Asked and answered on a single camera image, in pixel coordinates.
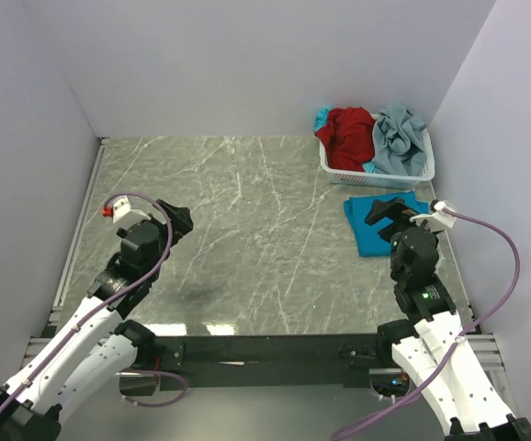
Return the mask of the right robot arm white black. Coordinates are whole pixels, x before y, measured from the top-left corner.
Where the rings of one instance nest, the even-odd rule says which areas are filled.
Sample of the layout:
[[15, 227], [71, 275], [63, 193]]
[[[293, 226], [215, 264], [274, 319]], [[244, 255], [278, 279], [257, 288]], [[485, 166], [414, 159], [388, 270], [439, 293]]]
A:
[[421, 214], [392, 198], [374, 201], [365, 218], [368, 225], [390, 220], [378, 235], [390, 244], [390, 277], [406, 316], [378, 329], [392, 361], [415, 387], [390, 408], [423, 397], [447, 440], [531, 440], [531, 423], [500, 397], [470, 345], [468, 335], [481, 321], [463, 325], [436, 273], [438, 234], [462, 217], [445, 201]]

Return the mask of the grey blue t shirt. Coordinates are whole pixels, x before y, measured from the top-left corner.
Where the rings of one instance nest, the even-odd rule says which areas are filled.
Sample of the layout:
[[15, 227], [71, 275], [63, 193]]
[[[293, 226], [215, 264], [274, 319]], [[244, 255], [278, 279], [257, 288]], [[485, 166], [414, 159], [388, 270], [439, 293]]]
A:
[[378, 114], [372, 129], [375, 172], [385, 175], [419, 176], [426, 152], [426, 124], [402, 104], [388, 104]]

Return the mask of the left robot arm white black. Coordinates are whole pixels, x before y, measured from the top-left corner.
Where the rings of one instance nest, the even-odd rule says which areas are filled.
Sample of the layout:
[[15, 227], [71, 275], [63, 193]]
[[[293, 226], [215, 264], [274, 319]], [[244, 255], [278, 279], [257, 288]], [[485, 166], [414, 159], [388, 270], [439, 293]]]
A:
[[17, 374], [0, 385], [0, 440], [55, 440], [62, 425], [108, 379], [121, 372], [160, 376], [154, 333], [130, 319], [149, 294], [172, 246], [193, 229], [190, 211], [161, 199], [156, 219], [109, 198], [102, 213], [117, 226], [119, 250], [96, 276], [63, 328]]

